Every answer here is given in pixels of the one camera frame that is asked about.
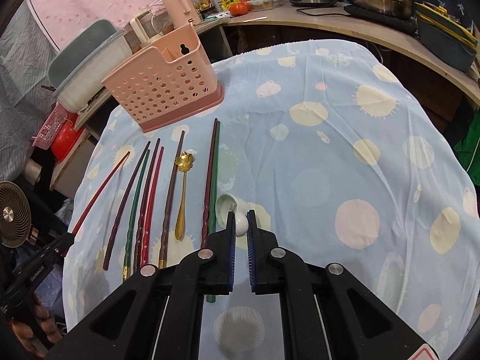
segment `finger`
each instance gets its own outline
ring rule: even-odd
[[[39,297],[37,294],[33,294],[33,302],[34,302],[35,304],[40,304],[41,299],[40,299],[40,297]]]
[[[52,333],[55,333],[57,332],[57,325],[55,325],[55,321],[53,320],[53,318],[49,319],[49,320],[46,320],[46,321],[42,321],[40,323],[40,327],[42,328],[42,330],[45,332],[45,334],[52,334]]]
[[[47,309],[39,305],[33,306],[33,312],[35,314],[35,317],[41,319],[48,319],[50,316],[50,313],[47,311]]]
[[[11,321],[11,328],[19,340],[30,340],[33,338],[32,329],[24,323],[13,320]]]
[[[49,341],[52,343],[52,344],[56,344],[57,342],[60,341],[60,339],[62,338],[62,335],[60,334],[59,331],[55,332],[55,333],[52,333],[52,334],[49,334],[46,336]]]

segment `green chopstick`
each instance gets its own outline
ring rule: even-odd
[[[208,234],[215,233],[217,228],[217,215],[215,203],[217,202],[217,177],[218,177],[218,146],[220,141],[220,120],[217,121],[217,133],[215,135],[215,149],[213,152],[212,180],[210,181],[210,202],[208,204]],[[215,303],[215,295],[207,295],[208,303]]]
[[[137,189],[133,198],[133,205],[131,207],[130,222],[128,224],[127,243],[125,244],[125,259],[123,260],[123,281],[130,277],[130,264],[131,264],[131,246],[134,238],[135,218],[137,216],[138,200],[140,199],[140,190],[142,189],[143,176],[145,175],[145,169],[148,163],[148,157],[150,156],[150,149],[147,150],[145,159],[143,160],[142,170],[138,177]]]

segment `human hand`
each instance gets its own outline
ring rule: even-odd
[[[35,317],[41,320],[40,327],[45,332],[47,338],[52,344],[57,343],[62,338],[62,335],[60,334],[57,325],[55,324],[54,317],[50,316],[47,309],[40,305],[40,299],[36,295],[34,295],[34,302],[35,305],[33,312]],[[25,325],[22,322],[15,321],[14,319],[11,321],[11,327],[13,333],[17,336],[23,347],[30,353],[39,356],[40,353],[37,351],[37,348],[35,348],[32,343],[34,335],[31,327]]]

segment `red chopstick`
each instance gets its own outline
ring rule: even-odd
[[[133,174],[130,178],[130,181],[128,182],[125,193],[123,194],[123,198],[120,202],[120,207],[118,208],[117,216],[115,217],[115,221],[113,222],[109,243],[106,247],[105,258],[103,259],[103,269],[105,271],[109,270],[110,257],[112,256],[113,245],[115,244],[115,238],[117,237],[117,232],[119,229],[120,221],[122,219],[123,210],[125,209],[125,205],[127,204],[128,195],[130,194],[130,190],[134,185],[135,177],[137,176],[138,170],[140,169],[140,166],[143,163],[143,158],[145,157],[145,154],[149,146],[150,146],[150,141],[147,142],[145,149],[143,149],[142,155],[138,159],[138,162],[135,166],[135,169],[133,170]]]
[[[107,185],[107,183],[110,181],[110,179],[112,178],[112,176],[115,174],[115,172],[118,170],[118,168],[120,168],[120,166],[123,164],[123,162],[127,159],[127,157],[130,155],[130,152],[127,152],[127,154],[125,154],[123,156],[123,158],[120,160],[119,163],[117,163],[117,166],[115,166],[113,168],[113,170],[110,172],[110,174],[107,176],[107,178],[105,179],[105,181],[103,182],[103,184],[100,186],[100,188],[98,189],[97,192],[95,192],[95,195],[93,195],[93,198],[90,200],[90,202],[88,203],[87,207],[85,208],[85,210],[83,211],[83,213],[81,214],[80,216],[80,219],[78,220],[77,224],[75,225],[75,227],[73,228],[73,231],[71,232],[74,236],[77,235],[78,233],[78,230],[80,230],[80,227],[83,225],[83,221],[85,221],[85,218],[87,217],[88,213],[90,212],[90,209],[92,208],[92,206],[95,204],[95,202],[97,201],[97,198],[98,196],[100,195],[100,193],[102,193],[103,191],[103,188],[105,188],[105,186]]]
[[[145,229],[143,230],[142,262],[140,267],[148,264],[148,252],[150,251],[150,226],[152,225],[153,203],[155,202],[155,192],[157,192],[157,181],[160,174],[160,165],[162,164],[163,149],[164,147],[162,146],[157,159],[157,167],[155,168],[152,187],[150,188],[150,197],[148,198],[147,213],[145,215]]]
[[[133,253],[133,272],[135,273],[138,268],[140,268],[140,258],[141,247],[142,247],[142,238],[143,238],[143,229],[145,228],[145,213],[148,203],[148,191],[150,190],[150,181],[152,180],[153,169],[155,166],[155,159],[157,158],[158,146],[160,145],[160,138],[157,139],[155,144],[155,149],[153,150],[152,161],[150,162],[150,168],[148,168],[147,178],[145,180],[145,186],[143,188],[142,203],[140,205],[140,214],[138,216],[138,226],[137,234],[135,240],[135,249]]]
[[[215,151],[215,136],[217,135],[217,121],[213,121],[212,143],[210,144],[210,156],[208,157],[207,180],[205,183],[205,198],[203,200],[203,223],[202,223],[202,241],[200,247],[203,249],[208,237],[208,215],[210,213],[210,184],[212,182],[213,153]]]

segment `pink utensil holder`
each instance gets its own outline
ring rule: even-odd
[[[162,0],[175,28],[202,21],[191,0]]]
[[[143,132],[204,111],[221,103],[224,96],[190,24],[127,59],[103,84]]]

